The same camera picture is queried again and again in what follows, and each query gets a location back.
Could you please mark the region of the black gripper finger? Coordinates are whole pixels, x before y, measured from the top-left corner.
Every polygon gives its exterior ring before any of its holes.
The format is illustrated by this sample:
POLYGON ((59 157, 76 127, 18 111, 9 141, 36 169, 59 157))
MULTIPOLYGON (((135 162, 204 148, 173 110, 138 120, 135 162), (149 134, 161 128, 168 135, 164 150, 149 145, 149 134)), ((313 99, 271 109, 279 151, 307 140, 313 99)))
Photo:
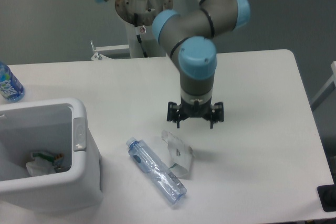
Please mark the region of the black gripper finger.
POLYGON ((176 127, 180 128, 180 122, 188 119, 188 115, 184 112, 182 104, 169 102, 167 107, 167 121, 176 123, 176 127))
POLYGON ((210 105, 207 112, 203 115, 203 119, 209 121, 210 129, 213 129, 214 124, 224 122, 224 104, 217 102, 210 105))

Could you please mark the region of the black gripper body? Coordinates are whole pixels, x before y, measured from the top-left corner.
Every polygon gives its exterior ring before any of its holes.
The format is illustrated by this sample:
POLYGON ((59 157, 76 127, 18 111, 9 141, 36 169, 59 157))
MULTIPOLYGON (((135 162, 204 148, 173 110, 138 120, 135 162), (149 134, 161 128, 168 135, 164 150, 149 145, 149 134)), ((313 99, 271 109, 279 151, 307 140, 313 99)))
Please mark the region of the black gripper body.
POLYGON ((187 118, 202 118, 211 111, 211 99, 207 102, 200 104, 199 102, 188 103, 181 99, 180 112, 187 118))

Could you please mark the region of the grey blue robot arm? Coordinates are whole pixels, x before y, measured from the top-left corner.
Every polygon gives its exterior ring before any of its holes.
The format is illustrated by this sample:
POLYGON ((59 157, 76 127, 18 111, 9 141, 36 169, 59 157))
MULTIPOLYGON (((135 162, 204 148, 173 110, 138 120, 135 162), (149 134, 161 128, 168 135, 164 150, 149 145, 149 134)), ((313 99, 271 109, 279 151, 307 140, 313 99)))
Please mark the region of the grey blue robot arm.
POLYGON ((114 0, 121 19, 137 30, 151 27, 151 37, 180 73, 181 102, 169 102, 167 120, 203 118, 224 121, 222 102, 212 103, 217 66, 215 36, 236 30, 250 19, 248 0, 197 0, 199 9, 181 16, 171 0, 114 0))

